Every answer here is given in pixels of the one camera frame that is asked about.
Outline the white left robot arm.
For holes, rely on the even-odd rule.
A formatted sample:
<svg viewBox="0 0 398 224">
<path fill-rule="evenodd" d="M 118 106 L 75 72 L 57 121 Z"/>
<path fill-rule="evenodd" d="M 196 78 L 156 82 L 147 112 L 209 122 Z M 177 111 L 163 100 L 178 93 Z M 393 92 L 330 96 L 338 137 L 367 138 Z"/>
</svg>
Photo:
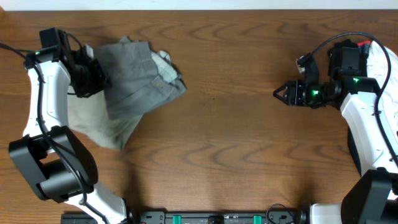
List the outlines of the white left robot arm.
<svg viewBox="0 0 398 224">
<path fill-rule="evenodd" d="M 24 56 L 30 78 L 30 112 L 22 139 L 9 155 L 36 196 L 83 210 L 95 223 L 138 223 L 123 198 L 98 181 L 89 150 L 68 127 L 67 96 L 102 88 L 104 73 L 93 50 L 51 45 Z"/>
</svg>

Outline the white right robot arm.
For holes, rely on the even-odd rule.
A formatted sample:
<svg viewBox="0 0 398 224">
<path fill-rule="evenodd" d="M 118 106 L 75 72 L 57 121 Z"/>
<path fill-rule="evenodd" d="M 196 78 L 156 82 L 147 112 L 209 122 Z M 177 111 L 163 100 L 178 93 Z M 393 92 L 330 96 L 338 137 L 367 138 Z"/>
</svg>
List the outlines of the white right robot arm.
<svg viewBox="0 0 398 224">
<path fill-rule="evenodd" d="M 349 127 L 349 149 L 361 178 L 339 203 L 310 206 L 309 223 L 397 223 L 397 141 L 379 106 L 373 78 L 324 84 L 291 80 L 273 95 L 289 106 L 339 109 Z"/>
</svg>

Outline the grey shorts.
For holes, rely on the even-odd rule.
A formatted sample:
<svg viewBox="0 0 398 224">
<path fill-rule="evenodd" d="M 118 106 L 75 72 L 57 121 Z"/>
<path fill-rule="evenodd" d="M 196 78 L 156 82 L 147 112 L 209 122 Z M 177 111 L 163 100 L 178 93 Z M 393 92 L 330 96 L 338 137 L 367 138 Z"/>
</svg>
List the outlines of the grey shorts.
<svg viewBox="0 0 398 224">
<path fill-rule="evenodd" d="M 125 36 L 117 44 L 94 48 L 94 56 L 111 83 L 104 90 L 110 119 L 143 115 L 187 90 L 170 54 L 152 50 L 146 41 Z"/>
</svg>

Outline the khaki shorts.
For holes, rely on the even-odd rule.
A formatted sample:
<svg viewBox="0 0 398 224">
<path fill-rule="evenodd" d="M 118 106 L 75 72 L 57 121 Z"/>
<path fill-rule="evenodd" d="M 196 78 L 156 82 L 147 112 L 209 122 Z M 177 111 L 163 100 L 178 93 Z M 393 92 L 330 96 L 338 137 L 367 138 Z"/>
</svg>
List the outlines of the khaki shorts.
<svg viewBox="0 0 398 224">
<path fill-rule="evenodd" d="M 87 135 L 101 147 L 120 151 L 142 119 L 142 115 L 110 119 L 102 91 L 89 98 L 68 95 L 67 108 L 70 129 Z"/>
</svg>

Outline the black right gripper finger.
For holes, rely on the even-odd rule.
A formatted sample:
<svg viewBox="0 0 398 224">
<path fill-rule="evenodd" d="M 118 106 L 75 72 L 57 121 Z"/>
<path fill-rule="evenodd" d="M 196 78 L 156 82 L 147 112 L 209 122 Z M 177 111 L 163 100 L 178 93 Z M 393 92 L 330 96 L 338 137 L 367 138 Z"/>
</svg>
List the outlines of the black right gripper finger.
<svg viewBox="0 0 398 224">
<path fill-rule="evenodd" d="M 289 104 L 289 96 L 288 95 L 280 95 L 280 94 L 278 94 L 278 92 L 274 91 L 273 97 L 277 98 L 278 100 L 280 100 L 281 102 L 283 102 L 286 105 Z"/>
<path fill-rule="evenodd" d="M 289 88 L 289 81 L 285 82 L 282 86 L 278 87 L 273 91 L 273 93 L 279 93 Z"/>
</svg>

